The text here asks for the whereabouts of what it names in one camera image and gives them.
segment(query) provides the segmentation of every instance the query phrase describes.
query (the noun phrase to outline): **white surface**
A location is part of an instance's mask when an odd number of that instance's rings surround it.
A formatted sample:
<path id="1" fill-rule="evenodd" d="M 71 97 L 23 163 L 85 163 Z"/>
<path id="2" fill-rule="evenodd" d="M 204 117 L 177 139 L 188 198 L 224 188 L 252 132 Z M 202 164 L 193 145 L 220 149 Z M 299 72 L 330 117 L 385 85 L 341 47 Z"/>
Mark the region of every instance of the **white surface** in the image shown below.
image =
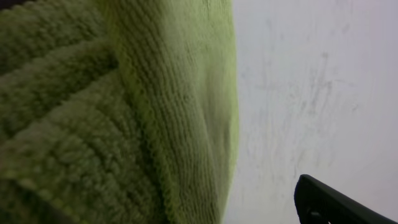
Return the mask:
<path id="1" fill-rule="evenodd" d="M 241 138 L 224 223 L 299 223 L 310 174 L 398 221 L 398 1 L 234 0 Z"/>

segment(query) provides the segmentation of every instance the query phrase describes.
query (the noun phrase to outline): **terry cloth fabric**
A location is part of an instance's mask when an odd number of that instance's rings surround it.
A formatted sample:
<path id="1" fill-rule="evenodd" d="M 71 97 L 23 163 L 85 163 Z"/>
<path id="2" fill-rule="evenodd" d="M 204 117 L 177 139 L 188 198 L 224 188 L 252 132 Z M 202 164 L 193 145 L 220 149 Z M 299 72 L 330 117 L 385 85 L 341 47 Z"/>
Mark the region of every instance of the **terry cloth fabric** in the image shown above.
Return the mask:
<path id="1" fill-rule="evenodd" d="M 0 12 L 0 223 L 220 223 L 238 145 L 230 0 Z"/>

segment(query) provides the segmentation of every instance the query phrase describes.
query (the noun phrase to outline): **green towel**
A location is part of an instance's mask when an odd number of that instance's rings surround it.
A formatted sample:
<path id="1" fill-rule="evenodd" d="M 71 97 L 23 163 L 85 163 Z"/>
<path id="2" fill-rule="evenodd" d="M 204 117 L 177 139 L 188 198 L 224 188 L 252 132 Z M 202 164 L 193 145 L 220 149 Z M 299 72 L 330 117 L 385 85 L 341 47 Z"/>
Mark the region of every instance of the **green towel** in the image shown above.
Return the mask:
<path id="1" fill-rule="evenodd" d="M 0 12 L 0 223 L 220 223 L 238 146 L 230 0 Z"/>

